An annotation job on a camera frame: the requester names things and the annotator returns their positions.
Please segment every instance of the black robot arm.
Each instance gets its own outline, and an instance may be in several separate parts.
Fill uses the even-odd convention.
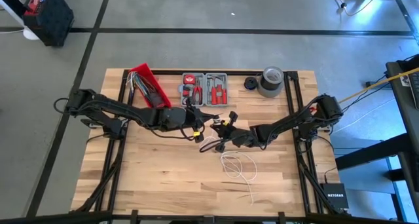
[[[123,137],[124,122],[120,119],[108,117],[104,112],[112,113],[128,120],[136,121],[140,126],[151,130],[168,132],[192,128],[195,132],[204,126],[210,119],[218,119],[217,115],[201,112],[187,102],[185,108],[137,108],[126,103],[107,98],[102,94],[96,94],[93,90],[78,90],[70,95],[65,112],[71,116],[84,115],[89,119],[82,119],[87,126],[102,126],[104,133],[113,139]],[[196,142],[204,139],[201,133],[196,133],[193,138]]]
[[[312,114],[310,107],[315,103],[317,104],[316,112]],[[342,116],[343,112],[336,98],[325,94],[314,98],[303,109],[292,115],[272,124],[251,126],[250,130],[233,126],[238,116],[235,112],[230,112],[230,122],[221,121],[221,124],[211,125],[211,128],[217,132],[221,139],[201,147],[200,152],[205,152],[211,148],[223,152],[225,143],[228,141],[231,141],[237,147],[244,145],[266,149],[266,146],[276,139],[279,134],[297,126],[299,127],[299,139],[311,140],[318,128],[336,124]]]

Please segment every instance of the pliers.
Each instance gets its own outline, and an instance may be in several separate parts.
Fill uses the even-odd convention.
[[[192,91],[192,99],[195,105],[202,104],[202,87],[199,78],[196,78],[196,85]]]

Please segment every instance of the silver tape roll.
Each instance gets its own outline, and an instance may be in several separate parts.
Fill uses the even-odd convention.
[[[283,71],[278,67],[267,67],[257,84],[257,91],[266,98],[280,94],[283,88]]]

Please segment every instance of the butcher block tabletop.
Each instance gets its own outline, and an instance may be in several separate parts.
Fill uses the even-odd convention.
[[[101,94],[117,100],[123,72],[124,69],[108,69]],[[298,74],[303,102],[306,104],[319,94],[316,77],[313,71],[298,71]],[[180,93],[177,88],[182,82],[181,75],[165,74],[155,77],[172,106],[180,107]],[[228,76],[228,107],[201,107],[201,111],[221,114],[221,119],[226,121],[229,112],[235,111],[238,114],[235,126],[243,129],[249,129],[252,125],[273,123],[289,114],[285,90],[275,98],[264,98],[256,90],[248,91],[244,88],[246,77],[248,76]],[[128,90],[127,87],[124,102],[127,102]],[[297,110],[293,84],[291,93]],[[132,105],[146,107],[138,91]],[[211,123],[206,123],[204,137],[216,137],[216,133],[209,127]],[[185,131],[192,135],[191,129]],[[181,136],[179,131],[156,132],[164,136]],[[101,129],[91,130],[90,137],[102,133]],[[324,132],[319,132],[319,135],[330,139]],[[97,138],[86,145],[72,210],[80,207],[100,182],[108,141],[107,138]],[[221,154],[213,150],[199,153],[199,146],[194,141],[156,137],[135,122],[129,122],[113,213],[131,214],[132,210],[138,210],[141,215],[272,217],[278,215],[278,212],[285,212],[287,217],[305,216],[291,130],[280,134],[265,151],[257,147],[237,148],[231,143],[226,144],[226,151],[245,153],[257,165],[257,176],[249,182],[253,204],[244,179],[233,179],[225,173],[220,162]],[[321,183],[324,173],[336,167],[335,157],[331,146],[324,140],[315,140],[312,150]],[[238,157],[242,161],[243,176],[253,177],[255,168],[252,161],[243,155]],[[337,170],[328,172],[327,179],[328,182],[339,182]],[[105,190],[103,210],[107,207],[111,182]],[[314,192],[308,181],[307,186],[311,210],[315,212]]]

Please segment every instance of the gray tool case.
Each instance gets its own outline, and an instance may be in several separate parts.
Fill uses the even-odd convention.
[[[194,84],[185,84],[185,77],[193,75],[195,78]],[[202,103],[195,103],[198,98],[193,98],[194,87],[199,86],[202,89]],[[184,90],[189,91],[189,94],[184,95]],[[215,91],[216,100],[213,100],[213,91]],[[228,84],[226,73],[184,73],[182,74],[182,84],[179,86],[181,93],[181,105],[186,106],[185,100],[188,97],[192,98],[192,104],[195,107],[209,106],[209,107],[226,107],[228,106]]]

